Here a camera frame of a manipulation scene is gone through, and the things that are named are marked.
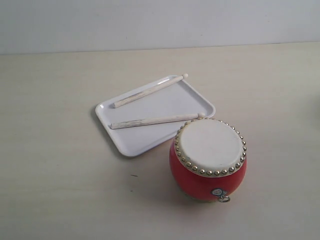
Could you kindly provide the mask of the wooden drumstick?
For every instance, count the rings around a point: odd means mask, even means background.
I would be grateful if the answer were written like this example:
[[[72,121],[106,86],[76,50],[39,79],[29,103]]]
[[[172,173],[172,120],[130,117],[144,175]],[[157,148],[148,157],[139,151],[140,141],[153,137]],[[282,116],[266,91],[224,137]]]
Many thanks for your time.
[[[160,83],[158,83],[157,85],[153,86],[153,87],[150,87],[148,89],[145,89],[141,92],[138,92],[136,94],[133,94],[133,95],[130,95],[126,98],[123,98],[121,100],[118,100],[116,102],[113,103],[113,108],[119,108],[121,106],[124,106],[126,104],[129,104],[131,102],[134,102],[138,99],[141,99],[141,98],[144,98],[152,93],[155,93],[159,90],[162,90],[164,88],[167,88],[173,84],[176,84],[177,82],[181,81],[181,80],[184,80],[186,78],[188,78],[188,74],[187,73],[184,73],[183,75],[179,75],[175,78],[172,78],[172,79],[169,79],[169,80],[165,80],[165,81],[162,81]]]
[[[205,114],[203,112],[199,112],[199,113],[193,113],[193,114],[137,119],[137,120],[112,123],[110,125],[110,128],[113,130],[123,129],[123,128],[132,128],[132,127],[188,121],[188,120],[194,120],[194,119],[203,118],[203,117],[205,117]]]

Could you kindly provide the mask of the white rectangular plastic tray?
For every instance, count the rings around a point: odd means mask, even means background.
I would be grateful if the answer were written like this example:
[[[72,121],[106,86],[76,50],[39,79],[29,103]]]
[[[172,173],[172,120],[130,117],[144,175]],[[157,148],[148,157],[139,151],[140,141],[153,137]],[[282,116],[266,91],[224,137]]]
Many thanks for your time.
[[[138,156],[172,139],[183,121],[111,129],[111,124],[132,120],[171,117],[203,113],[213,117],[215,106],[196,91],[186,80],[152,93],[124,106],[113,108],[113,103],[174,78],[168,75],[99,103],[95,113],[117,150],[126,157]]]

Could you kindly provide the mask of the small red drum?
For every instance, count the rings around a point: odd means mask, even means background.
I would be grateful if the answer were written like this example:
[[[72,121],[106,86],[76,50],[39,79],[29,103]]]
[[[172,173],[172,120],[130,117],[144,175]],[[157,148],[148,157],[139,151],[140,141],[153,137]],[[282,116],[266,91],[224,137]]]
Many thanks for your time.
[[[179,188],[201,202],[228,203],[247,170],[247,144],[233,126],[214,118],[187,121],[169,149]]]

